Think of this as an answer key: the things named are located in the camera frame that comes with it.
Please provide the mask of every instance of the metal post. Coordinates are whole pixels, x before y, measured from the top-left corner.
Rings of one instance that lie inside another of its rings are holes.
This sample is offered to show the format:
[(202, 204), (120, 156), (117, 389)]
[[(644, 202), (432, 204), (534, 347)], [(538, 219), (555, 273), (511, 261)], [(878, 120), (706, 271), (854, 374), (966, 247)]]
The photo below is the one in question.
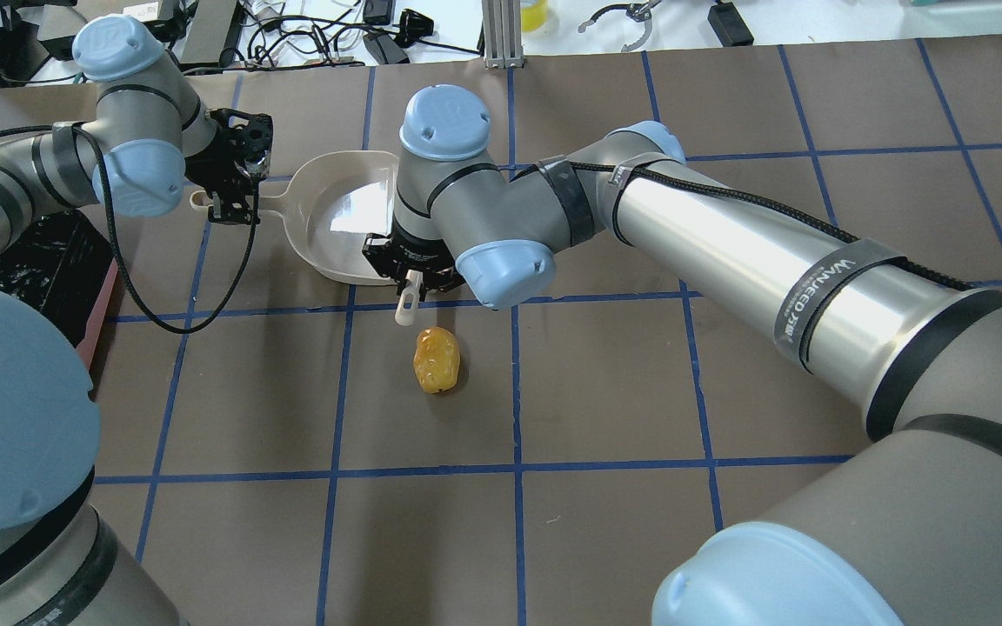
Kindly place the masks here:
[(485, 67), (524, 67), (520, 41), (520, 0), (482, 0)]

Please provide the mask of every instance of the yellow potato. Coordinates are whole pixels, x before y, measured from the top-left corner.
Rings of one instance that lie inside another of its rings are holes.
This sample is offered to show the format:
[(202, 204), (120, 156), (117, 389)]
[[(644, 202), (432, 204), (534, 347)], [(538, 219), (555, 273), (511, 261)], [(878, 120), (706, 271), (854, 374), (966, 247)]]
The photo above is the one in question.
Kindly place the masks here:
[(446, 329), (432, 327), (417, 338), (417, 354), (412, 369), (420, 389), (428, 393), (446, 392), (458, 384), (458, 341)]

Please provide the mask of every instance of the power adapter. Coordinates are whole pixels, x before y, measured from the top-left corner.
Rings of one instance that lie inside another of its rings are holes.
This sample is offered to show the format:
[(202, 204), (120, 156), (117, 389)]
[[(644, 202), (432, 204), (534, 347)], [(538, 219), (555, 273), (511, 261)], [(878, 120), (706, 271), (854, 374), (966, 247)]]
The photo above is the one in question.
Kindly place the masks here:
[(707, 19), (722, 47), (752, 46), (753, 31), (748, 30), (740, 12), (731, 3), (716, 0), (716, 4), (710, 7)]
[(393, 41), (392, 36), (387, 32), (367, 32), (362, 36), (362, 42), (366, 44), (374, 59), (381, 64), (408, 63), (409, 55)]
[(395, 0), (366, 0), (362, 7), (362, 21), (370, 25), (389, 25), (393, 23), (393, 8)]

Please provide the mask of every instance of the white handle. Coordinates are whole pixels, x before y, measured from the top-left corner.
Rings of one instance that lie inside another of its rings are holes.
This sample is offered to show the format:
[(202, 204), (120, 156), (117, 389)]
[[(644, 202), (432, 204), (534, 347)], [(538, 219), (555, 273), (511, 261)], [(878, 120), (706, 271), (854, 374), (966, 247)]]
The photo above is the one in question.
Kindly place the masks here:
[[(284, 200), (282, 198), (284, 198), (284, 194), (263, 195), (259, 199), (260, 213), (271, 213), (276, 214), (278, 217), (284, 217)], [(214, 206), (214, 202), (211, 201), (211, 195), (203, 189), (191, 191), (190, 197), (187, 198), (187, 203), (194, 210), (200, 211), (200, 213), (206, 213)]]
[(417, 318), (417, 304), (420, 304), (420, 281), (423, 277), (421, 272), (409, 269), (405, 285), (405, 290), (401, 292), (401, 300), (397, 302), (397, 312), (393, 315), (398, 325), (410, 327)]

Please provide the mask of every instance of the blue tape line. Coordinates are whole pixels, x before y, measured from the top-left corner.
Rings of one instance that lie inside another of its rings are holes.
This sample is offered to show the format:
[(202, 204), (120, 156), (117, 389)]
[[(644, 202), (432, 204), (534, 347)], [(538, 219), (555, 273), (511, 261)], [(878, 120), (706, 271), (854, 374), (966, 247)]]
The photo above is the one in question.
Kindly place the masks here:
[(331, 472), (327, 483), (327, 512), (323, 523), (323, 556), (320, 560), (320, 587), (315, 622), (327, 622), (327, 583), (331, 577), (331, 536), (335, 526), (335, 500), (339, 496), (339, 463), (343, 452), (343, 423), (346, 417), (346, 378), (350, 373), (351, 342), (354, 335), (354, 297), (357, 287), (346, 292), (346, 324), (343, 325), (343, 356), (339, 365), (339, 400), (335, 406), (335, 435), (331, 448)]
[[(637, 461), (557, 461), (557, 463), (537, 463), (520, 465), (520, 471), (653, 471), (653, 469), (701, 469), (710, 466), (718, 468), (773, 467), (773, 466), (821, 466), (844, 464), (851, 455), (824, 455), (811, 457), (744, 457), (728, 459), (652, 459)], [(469, 465), (469, 466), (429, 466), (405, 468), (340, 469), (335, 472), (338, 480), (417, 477), (417, 476), (465, 476), (491, 475), (491, 473), (513, 473), (514, 464)], [(186, 483), (262, 483), (275, 480), (319, 480), (330, 479), (330, 471), (269, 471), (230, 473), (180, 473), (156, 477), (155, 482), (165, 484)], [(148, 475), (100, 476), (96, 485), (149, 485), (154, 477)]]
[(823, 455), (818, 457), (748, 457), (715, 459), (713, 464), (719, 468), (752, 468), (772, 466), (823, 466), (844, 464), (853, 455)]
[(721, 516), (721, 493), (716, 483), (716, 466), (713, 463), (713, 445), (708, 435), (708, 417), (706, 415), (706, 398), (702, 395), (701, 365), (698, 361), (698, 344), (695, 342), (695, 321), (690, 311), (690, 296), (687, 284), (679, 280), (679, 292), (682, 296), (682, 317), (687, 329), (687, 349), (690, 352), (690, 376), (695, 386), (695, 404), (698, 407), (698, 428), (702, 437), (702, 453), (706, 455), (708, 471), (708, 490), (710, 491), (710, 509), (713, 514), (713, 530), (724, 528)]
[[(160, 316), (156, 316), (156, 318), (166, 322), (172, 320), (182, 320), (183, 312), (162, 312)], [(112, 324), (116, 325), (132, 325), (135, 324), (135, 322), (148, 322), (149, 318), (144, 316), (108, 316), (107, 318), (104, 318), (103, 321), (112, 322)]]
[(795, 158), (808, 157), (811, 155), (807, 150), (784, 151), (784, 153), (743, 153), (735, 155), (688, 155), (688, 161), (708, 161), (708, 160), (756, 160), (769, 158)]
[(345, 478), (390, 478), (404, 476), (462, 476), (478, 475), (479, 473), (512, 473), (514, 466), (509, 464), (494, 464), (485, 466), (431, 466), (421, 468), (378, 468), (354, 469), (354, 471), (339, 471), (339, 479)]
[(819, 150), (819, 155), (905, 155), (914, 153), (952, 153), (959, 146), (906, 146), (901, 148), (843, 148)]
[(241, 95), (241, 78), (242, 75), (237, 75), (237, 80), (234, 80), (234, 95), (230, 96), (230, 108), (238, 108), (238, 98)]
[(946, 112), (946, 119), (950, 122), (950, 129), (953, 130), (953, 138), (958, 140), (958, 148), (961, 150), (961, 155), (966, 159), (966, 167), (969, 168), (969, 175), (973, 179), (973, 185), (977, 187), (977, 193), (981, 197), (981, 203), (985, 205), (985, 211), (987, 216), (989, 216), (989, 221), (992, 223), (992, 228), (995, 229), (995, 236), (999, 239), (999, 246), (1002, 247), (1002, 226), (999, 225), (999, 217), (995, 214), (995, 209), (992, 208), (992, 203), (985, 191), (985, 183), (981, 182), (981, 177), (977, 173), (977, 166), (973, 165), (973, 158), (969, 155), (969, 148), (966, 147), (966, 140), (962, 137), (961, 129), (958, 127), (957, 119), (953, 117), (953, 111), (950, 110), (950, 102), (946, 99), (946, 92), (942, 90), (942, 83), (939, 82), (938, 74), (934, 72), (933, 63), (930, 61), (930, 55), (926, 52), (926, 44), (923, 43), (922, 39), (915, 39), (916, 46), (919, 46), (919, 53), (922, 55), (922, 62), (926, 65), (926, 73), (930, 75), (931, 83), (934, 84), (934, 92), (938, 94), (938, 100), (942, 103), (942, 110)]
[(147, 485), (152, 480), (148, 475), (96, 476), (96, 485)]
[(370, 149), (370, 120), (373, 118), (373, 85), (378, 78), (377, 68), (370, 67), (370, 80), (366, 85), (366, 121), (362, 123), (362, 149)]
[(1002, 278), (996, 280), (971, 280), (969, 284), (974, 287), (1002, 287)]
[(517, 162), (517, 97), (512, 68), (506, 69), (505, 86), (509, 96), (509, 165)]
[[(238, 96), (241, 94), (241, 75), (237, 76), (234, 82), (234, 95), (230, 98), (231, 108), (238, 108)], [(195, 296), (199, 292), (199, 279), (202, 276), (203, 258), (207, 257), (207, 241), (210, 239), (211, 222), (203, 222), (203, 234), (199, 240), (199, 253), (195, 257), (195, 269), (191, 274), (191, 287), (187, 293), (187, 307), (183, 314), (183, 328), (191, 328), (191, 320), (194, 317)], [(180, 385), (180, 372), (183, 369), (183, 356), (188, 348), (188, 337), (186, 334), (180, 336), (180, 345), (175, 350), (175, 363), (172, 365), (172, 378), (169, 380), (168, 397), (164, 401), (164, 418), (160, 425), (160, 435), (156, 438), (156, 453), (154, 455), (154, 468), (152, 468), (149, 492), (146, 495), (146, 508), (141, 516), (141, 530), (138, 532), (138, 544), (136, 544), (134, 556), (141, 563), (146, 551), (146, 542), (149, 539), (149, 525), (152, 522), (152, 508), (156, 500), (156, 484), (160, 477), (160, 469), (164, 460), (164, 448), (168, 444), (169, 427), (172, 424), (172, 408), (175, 406), (175, 393)]]
[(526, 626), (528, 594), (524, 579), (524, 438), (520, 432), (520, 306), (513, 306), (510, 309), (509, 328), (512, 341), (512, 476), (513, 523), (517, 534), (517, 626)]
[(783, 71), (788, 75), (788, 86), (791, 88), (791, 96), (795, 99), (795, 112), (799, 114), (799, 123), (803, 126), (803, 134), (807, 137), (807, 147), (811, 153), (811, 162), (814, 165), (814, 175), (819, 179), (819, 189), (822, 190), (822, 200), (827, 205), (827, 215), (831, 224), (838, 226), (838, 216), (834, 213), (834, 202), (830, 199), (830, 189), (827, 187), (827, 177), (822, 173), (822, 163), (819, 162), (819, 151), (815, 147), (815, 138), (811, 135), (811, 124), (807, 122), (807, 111), (803, 110), (803, 100), (799, 97), (799, 86), (795, 84), (795, 72), (791, 70), (791, 63), (788, 62), (788, 52), (783, 46), (776, 46), (780, 52), (780, 61), (783, 63)]
[(655, 459), (647, 461), (564, 461), (563, 463), (524, 464), (524, 471), (645, 471), (645, 469), (706, 468), (706, 459)]
[(659, 122), (659, 100), (656, 100), (656, 83), (651, 79), (651, 66), (648, 64), (648, 51), (640, 50), (640, 63), (643, 63), (643, 79), (648, 84), (648, 100), (651, 102), (651, 118)]

